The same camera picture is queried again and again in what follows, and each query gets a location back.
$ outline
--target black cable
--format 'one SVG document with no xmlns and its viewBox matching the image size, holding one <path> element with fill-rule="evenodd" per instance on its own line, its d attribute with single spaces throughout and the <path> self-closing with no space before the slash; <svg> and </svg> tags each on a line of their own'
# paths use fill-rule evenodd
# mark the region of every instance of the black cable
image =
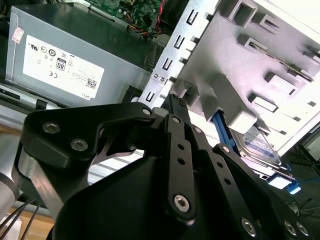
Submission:
<svg viewBox="0 0 320 240">
<path fill-rule="evenodd" d="M 35 209 L 32 217 L 30 218 L 30 221 L 28 222 L 28 225 L 26 226 L 26 228 L 25 228 L 25 230 L 24 230 L 24 232 L 22 234 L 21 240 L 24 240 L 26 238 L 27 233 L 29 231 L 29 228 L 31 227 L 32 222 L 34 221 L 39 208 L 40 208 L 40 204 L 38 206 L 36 206 L 36 209 Z"/>
<path fill-rule="evenodd" d="M 16 215 L 16 213 L 18 213 L 19 211 L 21 210 L 24 210 L 25 207 L 27 205 L 29 205 L 30 203 L 32 203 L 34 200 L 33 199 L 30 199 L 29 201 L 26 201 L 24 204 L 22 204 L 20 207 L 18 207 L 16 210 L 13 211 L 13 213 L 11 213 L 4 221 L 3 223 L 1 223 L 0 225 L 0 232 L 1 230 L 6 226 L 6 224 L 10 221 L 10 219 L 13 218 L 14 215 Z"/>
<path fill-rule="evenodd" d="M 0 240 L 4 240 L 6 235 L 8 234 L 8 232 L 10 231 L 10 229 L 12 228 L 12 226 L 15 224 L 15 222 L 18 220 L 18 218 L 20 217 L 20 215 L 22 214 L 24 210 L 21 209 L 14 217 L 14 219 L 10 222 L 9 226 L 4 230 L 3 234 L 0 236 Z"/>
</svg>

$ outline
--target gray metal panel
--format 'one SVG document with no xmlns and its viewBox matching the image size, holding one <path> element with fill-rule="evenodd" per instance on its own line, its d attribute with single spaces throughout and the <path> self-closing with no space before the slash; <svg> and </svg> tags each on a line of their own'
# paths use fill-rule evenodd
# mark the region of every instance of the gray metal panel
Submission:
<svg viewBox="0 0 320 240">
<path fill-rule="evenodd" d="M 150 42 L 80 4 L 14 6 L 10 37 L 16 27 L 24 35 L 19 44 L 9 41 L 6 82 L 56 103 L 78 107 L 120 102 L 128 85 L 142 90 L 149 79 L 144 61 Z M 27 35 L 104 68 L 96 97 L 85 100 L 23 74 Z"/>
</svg>

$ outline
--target metal frame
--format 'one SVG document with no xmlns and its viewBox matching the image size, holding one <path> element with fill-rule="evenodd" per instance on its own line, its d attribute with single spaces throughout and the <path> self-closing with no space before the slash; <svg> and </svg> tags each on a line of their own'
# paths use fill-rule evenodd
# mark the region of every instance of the metal frame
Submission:
<svg viewBox="0 0 320 240">
<path fill-rule="evenodd" d="M 151 74 L 149 82 L 143 90 L 139 102 L 150 108 L 159 107 L 162 104 L 163 101 L 159 101 L 158 98 L 165 85 L 169 84 L 170 77 L 174 77 L 173 73 L 179 74 L 179 69 L 181 70 L 184 65 L 181 59 L 183 59 L 186 49 L 190 46 L 190 41 L 195 41 L 194 34 L 201 28 L 199 18 L 206 19 L 210 11 L 213 13 L 217 3 L 218 0 L 190 0 L 188 2 Z"/>
</svg>

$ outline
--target power supply unit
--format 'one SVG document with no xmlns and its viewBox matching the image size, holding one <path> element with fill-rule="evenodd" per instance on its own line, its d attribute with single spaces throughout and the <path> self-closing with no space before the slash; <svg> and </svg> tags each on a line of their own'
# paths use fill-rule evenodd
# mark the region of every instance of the power supply unit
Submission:
<svg viewBox="0 0 320 240">
<path fill-rule="evenodd" d="M 9 35 L 5 84 L 62 107 L 143 90 L 163 49 L 78 3 L 13 6 Z"/>
</svg>

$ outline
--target screw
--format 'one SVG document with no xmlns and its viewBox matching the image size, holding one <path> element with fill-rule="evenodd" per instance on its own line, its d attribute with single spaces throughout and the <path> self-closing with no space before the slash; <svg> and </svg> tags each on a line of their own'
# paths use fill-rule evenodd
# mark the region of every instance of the screw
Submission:
<svg viewBox="0 0 320 240">
<path fill-rule="evenodd" d="M 300 232 L 302 232 L 304 235 L 308 236 L 309 233 L 307 231 L 307 229 L 300 223 L 300 222 L 296 222 L 296 226 L 298 227 L 298 229 L 300 230 Z"/>
<path fill-rule="evenodd" d="M 79 152 L 83 152 L 84 150 L 86 150 L 88 148 L 88 143 L 81 139 L 81 138 L 75 138 L 71 141 L 71 147 Z"/>
<path fill-rule="evenodd" d="M 175 195 L 174 197 L 174 204 L 175 206 L 181 211 L 181 212 L 188 212 L 189 211 L 189 208 L 190 208 L 190 205 L 189 205 L 189 202 L 188 200 L 182 196 L 182 195 Z"/>
<path fill-rule="evenodd" d="M 52 121 L 45 122 L 42 125 L 42 129 L 43 129 L 43 131 L 45 131 L 48 134 L 56 134 L 56 133 L 60 132 L 59 125 L 52 122 Z"/>
<path fill-rule="evenodd" d="M 146 109 L 146 108 L 142 108 L 142 112 L 143 112 L 144 114 L 151 115 L 151 112 L 150 112 L 148 109 Z"/>
<path fill-rule="evenodd" d="M 284 221 L 284 226 L 288 230 L 288 232 L 291 233 L 293 236 L 297 235 L 296 230 L 289 222 Z"/>
<path fill-rule="evenodd" d="M 230 153 L 229 148 L 227 148 L 226 146 L 222 146 L 223 151 L 225 151 L 227 154 Z"/>
<path fill-rule="evenodd" d="M 198 128 L 197 126 L 194 127 L 194 130 L 196 130 L 196 132 L 197 132 L 198 134 L 201 134 L 201 133 L 202 133 L 201 129 Z"/>
<path fill-rule="evenodd" d="M 180 120 L 176 118 L 175 116 L 172 117 L 172 120 L 175 121 L 176 123 L 180 123 Z"/>
<path fill-rule="evenodd" d="M 241 225 L 243 227 L 243 229 L 251 236 L 251 237 L 255 237 L 257 235 L 257 231 L 255 229 L 255 227 L 252 225 L 252 223 L 246 219 L 246 218 L 242 218 L 241 219 Z"/>
</svg>

